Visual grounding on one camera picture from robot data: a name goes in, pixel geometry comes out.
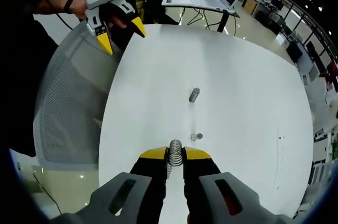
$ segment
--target chair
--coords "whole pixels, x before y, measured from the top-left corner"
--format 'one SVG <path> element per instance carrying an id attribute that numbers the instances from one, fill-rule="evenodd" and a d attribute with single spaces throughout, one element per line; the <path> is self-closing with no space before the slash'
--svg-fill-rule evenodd
<path id="1" fill-rule="evenodd" d="M 297 39 L 297 32 L 292 30 L 291 34 L 287 36 L 289 42 L 294 42 Z"/>
<path id="2" fill-rule="evenodd" d="M 99 139 L 109 89 L 122 52 L 104 53 L 80 23 L 53 55 L 35 103 L 36 156 L 49 170 L 98 168 Z"/>

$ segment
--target metal spring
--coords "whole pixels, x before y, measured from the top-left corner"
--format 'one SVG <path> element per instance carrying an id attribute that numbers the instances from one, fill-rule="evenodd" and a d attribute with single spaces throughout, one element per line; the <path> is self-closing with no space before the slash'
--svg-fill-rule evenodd
<path id="1" fill-rule="evenodd" d="M 174 139 L 170 142 L 169 146 L 169 157 L 167 165 L 167 179 L 170 176 L 173 167 L 182 165 L 182 143 L 178 139 Z"/>

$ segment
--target metal cylinder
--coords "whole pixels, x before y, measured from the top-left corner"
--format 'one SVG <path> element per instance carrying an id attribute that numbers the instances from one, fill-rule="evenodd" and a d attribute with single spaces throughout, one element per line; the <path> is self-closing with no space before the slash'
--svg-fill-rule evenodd
<path id="1" fill-rule="evenodd" d="M 194 88 L 192 90 L 190 97 L 189 97 L 189 102 L 195 102 L 195 100 L 196 100 L 197 96 L 199 96 L 199 94 L 200 94 L 200 89 Z"/>
<path id="2" fill-rule="evenodd" d="M 192 135 L 190 135 L 191 141 L 195 141 L 195 140 L 201 139 L 201 138 L 203 138 L 203 134 L 201 134 L 201 133 L 197 133 L 197 134 L 192 134 Z"/>

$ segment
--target white desk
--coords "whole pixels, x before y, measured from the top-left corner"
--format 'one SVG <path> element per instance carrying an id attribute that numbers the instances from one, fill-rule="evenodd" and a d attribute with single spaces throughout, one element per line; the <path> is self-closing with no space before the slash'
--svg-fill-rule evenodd
<path id="1" fill-rule="evenodd" d="M 191 104 L 194 87 L 201 93 Z M 203 139 L 191 142 L 191 133 Z M 292 217 L 299 207 L 312 163 L 311 112 L 296 68 L 268 50 L 191 26 L 147 25 L 145 39 L 134 35 L 106 105 L 100 185 L 173 139 L 211 154 L 270 211 Z M 160 223 L 186 223 L 181 166 L 166 187 Z"/>

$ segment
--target hand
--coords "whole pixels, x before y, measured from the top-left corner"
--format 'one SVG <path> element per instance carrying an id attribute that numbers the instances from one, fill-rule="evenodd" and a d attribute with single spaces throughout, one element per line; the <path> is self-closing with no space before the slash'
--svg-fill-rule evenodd
<path id="1" fill-rule="evenodd" d="M 86 2 L 85 0 L 73 0 L 72 4 L 69 7 L 69 10 L 75 14 L 78 18 L 85 20 L 86 15 L 85 11 L 87 10 Z M 121 20 L 116 18 L 115 16 L 111 16 L 108 21 L 107 25 L 108 27 L 112 27 L 114 24 L 118 25 L 121 28 L 127 27 L 126 24 L 124 24 Z"/>

